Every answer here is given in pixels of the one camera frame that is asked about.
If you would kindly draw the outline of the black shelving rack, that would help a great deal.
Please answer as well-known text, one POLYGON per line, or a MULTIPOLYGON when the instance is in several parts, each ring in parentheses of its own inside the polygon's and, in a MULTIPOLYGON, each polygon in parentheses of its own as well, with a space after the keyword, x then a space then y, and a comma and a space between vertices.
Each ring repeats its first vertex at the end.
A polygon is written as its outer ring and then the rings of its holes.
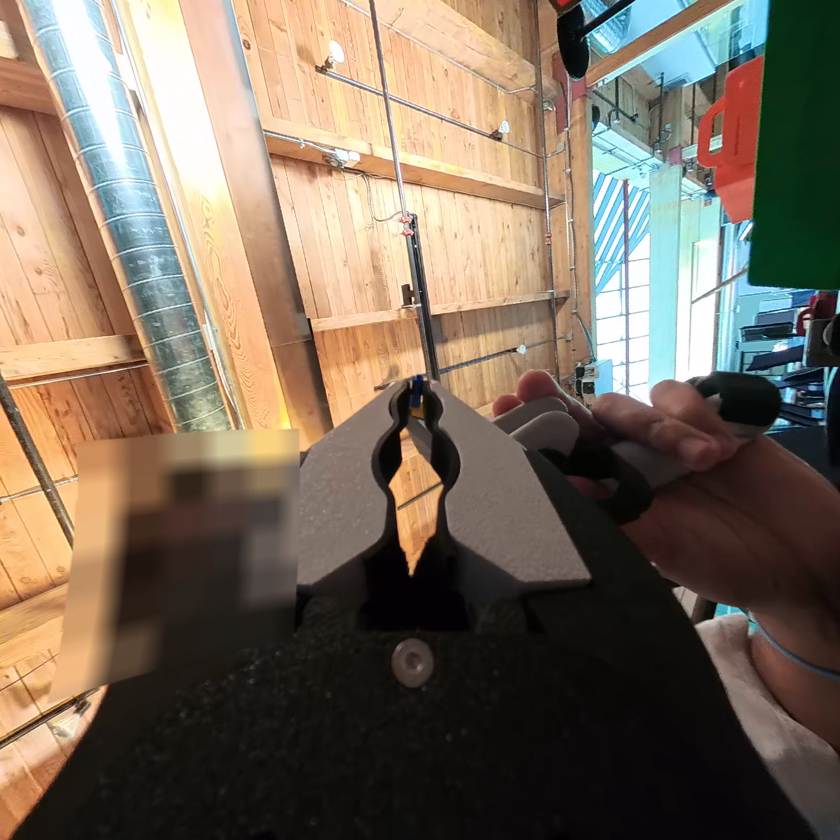
POLYGON ((740 328, 739 372, 767 380, 779 393, 781 410, 770 430, 814 428, 826 423, 825 376, 805 364, 805 326, 798 316, 772 322, 770 313, 740 328))

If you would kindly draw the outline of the black light stand pole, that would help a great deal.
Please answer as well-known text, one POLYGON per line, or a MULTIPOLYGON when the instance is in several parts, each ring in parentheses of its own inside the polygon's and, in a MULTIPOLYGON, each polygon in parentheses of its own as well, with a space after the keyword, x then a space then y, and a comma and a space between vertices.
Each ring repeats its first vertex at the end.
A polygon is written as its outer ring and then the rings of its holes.
POLYGON ((415 304, 418 328, 421 335, 423 357, 426 366, 427 377, 431 380, 438 380, 440 377, 438 356, 434 339, 432 313, 430 311, 430 304, 428 299, 428 288, 422 246, 418 233, 417 216, 408 211, 406 202, 402 161, 400 158, 400 151, 398 147, 399 143, 396 138, 396 125, 392 113, 392 97, 388 86, 385 56, 382 45, 382 36, 379 29, 379 18, 377 15, 375 1, 370 1, 369 6, 371 15, 371 26, 374 37, 374 46, 381 77, 382 98, 385 106, 385 116, 387 121, 390 144, 392 148, 392 160, 395 171, 395 180, 397 183, 397 191, 402 209, 402 234, 406 239, 408 263, 409 268, 411 270, 413 283, 413 300, 415 304))

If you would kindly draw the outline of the blue wristband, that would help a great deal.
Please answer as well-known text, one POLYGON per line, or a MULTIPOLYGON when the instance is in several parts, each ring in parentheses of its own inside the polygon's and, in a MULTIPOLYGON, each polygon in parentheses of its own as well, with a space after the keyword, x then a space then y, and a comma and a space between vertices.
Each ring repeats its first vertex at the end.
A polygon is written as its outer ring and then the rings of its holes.
POLYGON ((815 665, 812 662, 807 661, 806 659, 798 656, 797 654, 790 651, 787 647, 779 644, 775 639, 769 635, 763 626, 759 623, 759 620, 756 618, 755 615, 752 613, 748 613, 749 621, 753 626, 755 632, 764 640, 766 644, 772 647, 772 649, 781 657, 787 659, 789 662, 796 665, 798 668, 808 671, 809 673, 819 676, 823 679, 831 680, 834 683, 839 683, 839 671, 834 668, 825 668, 819 665, 815 665))

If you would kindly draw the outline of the green plastic bin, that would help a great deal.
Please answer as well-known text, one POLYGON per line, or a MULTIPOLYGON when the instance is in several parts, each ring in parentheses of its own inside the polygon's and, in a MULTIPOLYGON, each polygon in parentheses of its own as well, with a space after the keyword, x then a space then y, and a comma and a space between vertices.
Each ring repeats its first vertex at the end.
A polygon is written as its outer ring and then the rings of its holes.
POLYGON ((839 2, 770 2, 749 283, 839 286, 839 2))

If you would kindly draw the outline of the person's left forearm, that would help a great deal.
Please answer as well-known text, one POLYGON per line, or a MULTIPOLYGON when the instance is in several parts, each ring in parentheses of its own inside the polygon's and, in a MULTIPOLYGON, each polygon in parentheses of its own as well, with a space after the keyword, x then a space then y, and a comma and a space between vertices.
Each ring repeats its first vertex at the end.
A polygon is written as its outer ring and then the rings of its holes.
MULTIPOLYGON (((750 612, 779 644, 815 665, 839 671, 837 596, 777 601, 752 606, 750 612)), ((782 709, 838 752, 839 683, 798 668, 756 632, 751 657, 759 677, 782 709)))

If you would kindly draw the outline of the person's left hand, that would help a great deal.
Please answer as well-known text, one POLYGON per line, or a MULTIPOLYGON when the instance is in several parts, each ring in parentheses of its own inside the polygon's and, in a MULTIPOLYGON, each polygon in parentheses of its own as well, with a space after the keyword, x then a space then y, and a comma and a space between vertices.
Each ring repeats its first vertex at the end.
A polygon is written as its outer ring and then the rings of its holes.
POLYGON ((492 412, 546 396, 563 400, 590 439, 628 438, 690 468, 623 526, 670 580, 750 610, 779 641, 838 637, 838 490, 812 467, 768 435, 738 444, 687 382, 657 383, 649 403, 610 393, 586 410, 548 372, 528 371, 492 412))

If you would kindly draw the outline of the silver air duct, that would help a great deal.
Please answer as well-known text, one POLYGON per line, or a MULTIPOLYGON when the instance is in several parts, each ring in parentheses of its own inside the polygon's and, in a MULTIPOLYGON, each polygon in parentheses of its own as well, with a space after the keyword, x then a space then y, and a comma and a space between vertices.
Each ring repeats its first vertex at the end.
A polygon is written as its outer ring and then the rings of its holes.
POLYGON ((164 408, 232 424, 99 2, 17 3, 164 408))

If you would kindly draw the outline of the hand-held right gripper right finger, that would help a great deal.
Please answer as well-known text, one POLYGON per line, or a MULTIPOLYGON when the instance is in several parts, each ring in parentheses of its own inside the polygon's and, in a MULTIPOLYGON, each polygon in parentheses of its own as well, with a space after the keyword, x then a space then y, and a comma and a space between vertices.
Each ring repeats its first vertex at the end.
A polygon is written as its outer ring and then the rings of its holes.
POLYGON ((585 566, 522 447, 438 382, 425 384, 430 464, 443 482, 420 559, 474 604, 588 585, 585 566))

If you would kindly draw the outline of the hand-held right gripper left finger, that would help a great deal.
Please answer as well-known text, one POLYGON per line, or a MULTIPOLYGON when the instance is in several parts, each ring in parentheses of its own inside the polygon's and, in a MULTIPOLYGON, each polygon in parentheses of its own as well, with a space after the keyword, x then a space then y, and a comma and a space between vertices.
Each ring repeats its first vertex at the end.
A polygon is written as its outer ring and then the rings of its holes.
POLYGON ((301 463, 298 592, 367 599, 365 562, 398 543, 390 484, 402 462, 411 381, 389 384, 311 446, 301 463))

